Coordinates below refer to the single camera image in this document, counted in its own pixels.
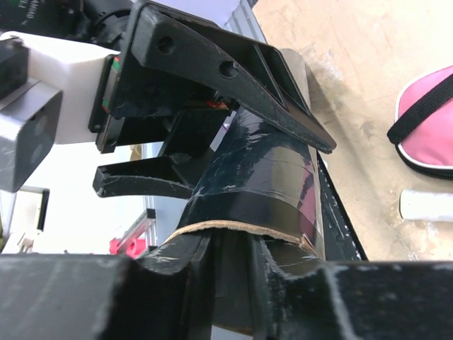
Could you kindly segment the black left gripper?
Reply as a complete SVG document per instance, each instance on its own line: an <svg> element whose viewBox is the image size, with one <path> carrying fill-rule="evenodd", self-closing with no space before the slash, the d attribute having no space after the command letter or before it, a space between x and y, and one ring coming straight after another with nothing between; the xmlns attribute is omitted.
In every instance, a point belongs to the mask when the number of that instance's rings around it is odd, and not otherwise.
<svg viewBox="0 0 453 340"><path fill-rule="evenodd" d="M130 18L137 61L107 56L88 123L100 153L162 142L162 154L206 154L239 105L321 152L336 148L275 47L151 1L136 2ZM190 198L197 183L195 161L155 157L99 166L93 189Z"/></svg>

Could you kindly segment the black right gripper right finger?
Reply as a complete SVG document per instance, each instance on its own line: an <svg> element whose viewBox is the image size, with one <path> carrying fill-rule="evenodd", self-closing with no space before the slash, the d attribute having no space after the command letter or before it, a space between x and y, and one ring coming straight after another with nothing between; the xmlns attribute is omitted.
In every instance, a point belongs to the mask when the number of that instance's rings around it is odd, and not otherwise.
<svg viewBox="0 0 453 340"><path fill-rule="evenodd" d="M451 339L451 262L331 262L254 239L256 339Z"/></svg>

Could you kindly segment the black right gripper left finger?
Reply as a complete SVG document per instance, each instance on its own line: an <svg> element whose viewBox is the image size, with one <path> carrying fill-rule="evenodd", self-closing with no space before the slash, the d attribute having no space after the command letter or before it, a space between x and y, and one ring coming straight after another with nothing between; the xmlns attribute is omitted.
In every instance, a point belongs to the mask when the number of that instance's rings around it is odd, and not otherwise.
<svg viewBox="0 0 453 340"><path fill-rule="evenodd" d="M127 256L1 257L2 339L208 339L214 251L185 235Z"/></svg>

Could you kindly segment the black shuttlecock tube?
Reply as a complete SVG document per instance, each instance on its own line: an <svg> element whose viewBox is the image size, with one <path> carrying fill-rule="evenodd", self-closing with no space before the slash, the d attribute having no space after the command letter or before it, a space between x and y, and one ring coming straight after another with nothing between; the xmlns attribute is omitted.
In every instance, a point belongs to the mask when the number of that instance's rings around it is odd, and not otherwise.
<svg viewBox="0 0 453 340"><path fill-rule="evenodd" d="M329 261L367 256L320 154L239 110L176 235L228 229L296 244Z"/></svg>

